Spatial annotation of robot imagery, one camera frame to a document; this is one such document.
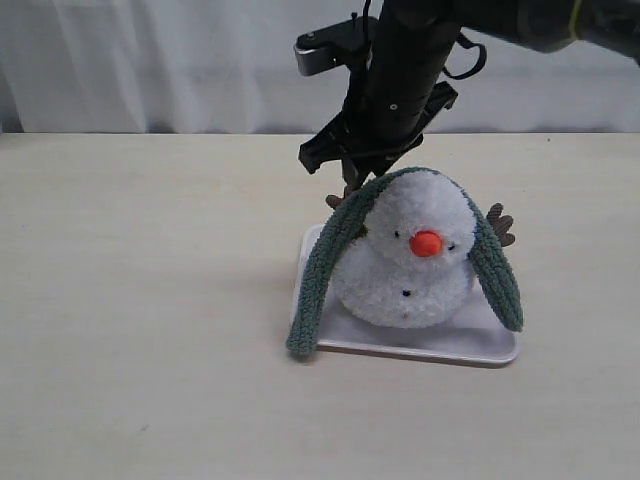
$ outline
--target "black strap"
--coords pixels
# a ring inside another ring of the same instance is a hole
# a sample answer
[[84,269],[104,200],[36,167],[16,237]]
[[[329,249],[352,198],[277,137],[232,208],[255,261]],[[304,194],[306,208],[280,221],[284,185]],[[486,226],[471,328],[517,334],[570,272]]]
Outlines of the black strap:
[[480,70],[482,70],[485,64],[487,63],[487,47],[485,47],[481,43],[472,42],[467,37],[465,37],[462,33],[458,35],[456,42],[465,50],[478,48],[478,50],[480,51],[478,55],[478,61],[476,62],[476,64],[471,70],[465,73],[461,73],[460,75],[451,75],[449,70],[447,70],[447,67],[444,67],[443,72],[447,77],[451,78],[452,80],[464,80],[466,78],[473,77],[476,73],[480,72]]

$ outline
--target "plush toy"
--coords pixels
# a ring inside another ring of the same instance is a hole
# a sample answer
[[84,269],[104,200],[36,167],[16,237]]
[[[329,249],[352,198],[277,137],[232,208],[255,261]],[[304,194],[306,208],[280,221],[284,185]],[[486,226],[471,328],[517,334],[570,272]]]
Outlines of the plush toy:
[[369,181],[324,226],[302,278],[287,348],[317,346],[325,294],[332,286],[356,317],[392,328],[450,319],[477,279],[505,328],[521,331],[520,294],[502,247],[512,219],[494,205],[487,217],[465,191],[435,170],[405,168]]

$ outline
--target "green knit hat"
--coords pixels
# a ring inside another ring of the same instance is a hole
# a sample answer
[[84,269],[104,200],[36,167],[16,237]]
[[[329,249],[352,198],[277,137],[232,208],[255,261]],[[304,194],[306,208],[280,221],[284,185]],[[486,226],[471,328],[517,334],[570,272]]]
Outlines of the green knit hat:
[[[291,353],[304,356],[316,350],[326,292],[342,252],[357,237],[376,199],[391,182],[401,175],[418,171],[440,175],[425,167],[409,167],[374,178],[349,195],[328,219],[303,273],[298,306],[286,342]],[[476,240],[468,258],[480,286],[502,325],[520,332],[524,323],[520,292],[500,240],[473,200],[457,186],[476,217]]]

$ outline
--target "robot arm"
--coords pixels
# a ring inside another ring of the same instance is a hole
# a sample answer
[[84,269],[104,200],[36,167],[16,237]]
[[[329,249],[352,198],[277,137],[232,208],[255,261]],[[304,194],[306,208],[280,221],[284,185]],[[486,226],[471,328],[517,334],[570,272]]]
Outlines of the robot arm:
[[463,28],[541,53],[584,40],[640,64],[640,0],[385,0],[380,18],[363,15],[302,35],[298,68],[309,76],[345,65],[350,81],[342,110],[300,147],[309,173],[341,160],[347,190],[383,175],[422,143],[422,132],[457,93],[437,83],[456,42],[484,46]]

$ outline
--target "white curtain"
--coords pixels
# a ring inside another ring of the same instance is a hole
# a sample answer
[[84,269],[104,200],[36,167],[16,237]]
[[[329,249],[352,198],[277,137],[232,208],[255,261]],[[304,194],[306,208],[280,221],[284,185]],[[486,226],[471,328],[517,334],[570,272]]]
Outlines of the white curtain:
[[[315,132],[340,108],[347,72],[300,76],[293,43],[362,4],[0,0],[0,121],[27,132]],[[586,44],[541,55],[466,33],[487,45],[488,64],[452,82],[460,98],[430,131],[640,131],[630,60]],[[473,56],[456,49],[451,70]]]

